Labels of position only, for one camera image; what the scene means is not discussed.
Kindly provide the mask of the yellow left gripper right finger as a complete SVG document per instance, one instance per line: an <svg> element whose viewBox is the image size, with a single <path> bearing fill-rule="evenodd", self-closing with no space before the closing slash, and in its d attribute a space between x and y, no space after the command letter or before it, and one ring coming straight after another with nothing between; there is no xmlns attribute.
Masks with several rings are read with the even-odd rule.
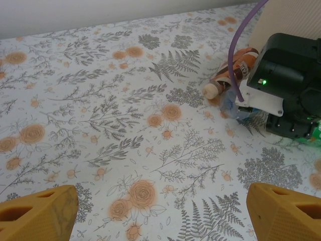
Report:
<svg viewBox="0 0 321 241"><path fill-rule="evenodd" d="M246 197L258 240L320 240L320 198L252 183Z"/></svg>

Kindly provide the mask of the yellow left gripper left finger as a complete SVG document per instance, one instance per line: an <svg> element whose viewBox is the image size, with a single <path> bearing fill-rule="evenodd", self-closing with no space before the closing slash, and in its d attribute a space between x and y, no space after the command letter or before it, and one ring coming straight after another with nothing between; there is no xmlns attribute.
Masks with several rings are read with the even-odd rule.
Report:
<svg viewBox="0 0 321 241"><path fill-rule="evenodd" d="M1 203L1 240L69 240L78 212L74 185Z"/></svg>

